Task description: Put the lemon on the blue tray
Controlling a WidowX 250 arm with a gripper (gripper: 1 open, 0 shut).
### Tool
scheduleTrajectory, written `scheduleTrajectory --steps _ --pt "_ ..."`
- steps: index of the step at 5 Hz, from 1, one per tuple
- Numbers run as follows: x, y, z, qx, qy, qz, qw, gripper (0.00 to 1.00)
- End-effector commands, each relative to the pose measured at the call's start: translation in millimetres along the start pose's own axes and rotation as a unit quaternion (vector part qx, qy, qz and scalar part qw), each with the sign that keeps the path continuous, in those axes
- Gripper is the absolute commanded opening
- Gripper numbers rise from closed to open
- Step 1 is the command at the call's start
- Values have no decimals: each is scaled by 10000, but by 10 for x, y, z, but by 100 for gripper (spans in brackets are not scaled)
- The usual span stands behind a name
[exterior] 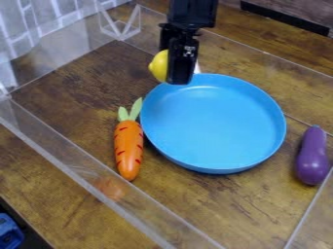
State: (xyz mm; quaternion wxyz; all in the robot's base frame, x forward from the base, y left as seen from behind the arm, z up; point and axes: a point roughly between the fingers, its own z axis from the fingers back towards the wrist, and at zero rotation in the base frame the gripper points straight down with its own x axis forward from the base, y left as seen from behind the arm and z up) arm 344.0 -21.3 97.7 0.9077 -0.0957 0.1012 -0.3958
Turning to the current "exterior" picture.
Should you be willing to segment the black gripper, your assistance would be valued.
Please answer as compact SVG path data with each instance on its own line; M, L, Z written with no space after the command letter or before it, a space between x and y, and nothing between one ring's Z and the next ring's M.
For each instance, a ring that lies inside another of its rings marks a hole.
M191 81L199 50L193 36L201 28L214 27L217 4L218 0L169 0L166 23L159 24L159 50L167 49L166 81L173 85Z

